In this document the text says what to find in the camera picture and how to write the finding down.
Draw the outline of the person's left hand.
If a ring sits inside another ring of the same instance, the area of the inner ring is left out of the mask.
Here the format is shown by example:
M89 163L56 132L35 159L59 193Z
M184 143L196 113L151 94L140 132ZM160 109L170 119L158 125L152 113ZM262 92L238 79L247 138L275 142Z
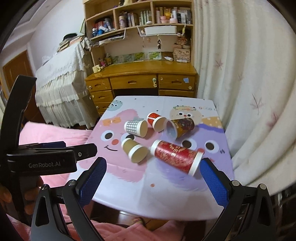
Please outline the person's left hand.
M36 186L34 188L28 190L24 194L25 200L28 202L28 204L25 205L25 208L24 208L26 214L28 214L28 215L33 214L36 200L37 200L37 197L39 194L39 190L43 184L44 184L44 182L43 182L42 178L39 176L37 178ZM0 195L1 195L1 205L2 205L3 209L6 210L6 205L8 203L12 202L12 195L9 192L9 190L2 185L1 185Z

